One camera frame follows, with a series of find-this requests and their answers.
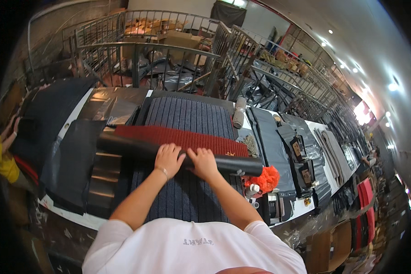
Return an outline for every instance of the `white bottle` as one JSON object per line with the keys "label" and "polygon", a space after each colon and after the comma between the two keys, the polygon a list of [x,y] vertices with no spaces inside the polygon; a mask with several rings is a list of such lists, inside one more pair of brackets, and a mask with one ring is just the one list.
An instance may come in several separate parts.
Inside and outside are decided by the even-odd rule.
{"label": "white bottle", "polygon": [[249,187],[245,188],[245,196],[250,199],[254,194],[260,191],[258,184],[251,184]]}

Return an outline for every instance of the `person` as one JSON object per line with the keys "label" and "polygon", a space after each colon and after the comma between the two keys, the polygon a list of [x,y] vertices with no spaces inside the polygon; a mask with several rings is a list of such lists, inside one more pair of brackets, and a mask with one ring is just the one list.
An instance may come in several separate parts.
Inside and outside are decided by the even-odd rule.
{"label": "person", "polygon": [[363,172],[365,172],[367,169],[371,168],[375,163],[377,158],[380,155],[380,149],[379,147],[376,147],[375,150],[370,151],[370,154],[367,157],[362,157],[361,161],[362,163],[356,170],[356,174],[360,175]]}
{"label": "person", "polygon": [[88,273],[306,273],[301,256],[268,228],[216,167],[211,150],[187,150],[216,194],[231,224],[159,218],[143,224],[160,189],[186,157],[181,147],[160,146],[155,167],[100,228],[85,256]]}
{"label": "person", "polygon": [[15,163],[14,157],[8,151],[14,142],[18,133],[18,124],[20,118],[16,118],[16,114],[12,116],[11,121],[0,134],[0,174],[14,187],[26,189],[32,194],[36,194],[36,188],[33,183],[30,183],[24,176]]}

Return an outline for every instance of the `worker in yellow shirt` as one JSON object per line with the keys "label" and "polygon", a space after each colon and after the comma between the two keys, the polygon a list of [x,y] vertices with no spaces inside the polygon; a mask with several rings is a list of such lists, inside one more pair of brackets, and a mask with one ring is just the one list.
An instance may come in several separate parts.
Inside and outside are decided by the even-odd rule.
{"label": "worker in yellow shirt", "polygon": [[15,163],[14,157],[8,151],[18,132],[18,123],[20,121],[19,117],[15,120],[13,132],[10,134],[12,122],[14,121],[15,116],[16,115],[11,118],[10,123],[6,126],[2,134],[0,134],[0,174],[5,177],[12,186],[26,189],[32,194],[36,194],[35,185],[33,182],[29,182],[24,174],[20,172],[20,169]]}

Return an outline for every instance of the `white t-shirt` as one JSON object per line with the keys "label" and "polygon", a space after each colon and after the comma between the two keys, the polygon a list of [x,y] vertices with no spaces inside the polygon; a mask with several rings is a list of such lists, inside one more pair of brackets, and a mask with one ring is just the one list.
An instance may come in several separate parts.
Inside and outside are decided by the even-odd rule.
{"label": "white t-shirt", "polygon": [[307,273],[301,256],[261,221],[245,231],[223,222],[159,218],[133,231],[119,220],[102,225],[82,265],[88,273],[207,273],[253,266]]}

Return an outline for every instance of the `orange mesh bag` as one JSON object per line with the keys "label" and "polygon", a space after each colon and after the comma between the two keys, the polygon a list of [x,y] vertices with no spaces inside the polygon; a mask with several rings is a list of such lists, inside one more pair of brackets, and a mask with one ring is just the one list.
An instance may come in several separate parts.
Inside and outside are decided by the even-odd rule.
{"label": "orange mesh bag", "polygon": [[280,174],[273,166],[263,167],[262,174],[259,177],[245,176],[245,186],[257,184],[263,193],[272,191],[280,180]]}

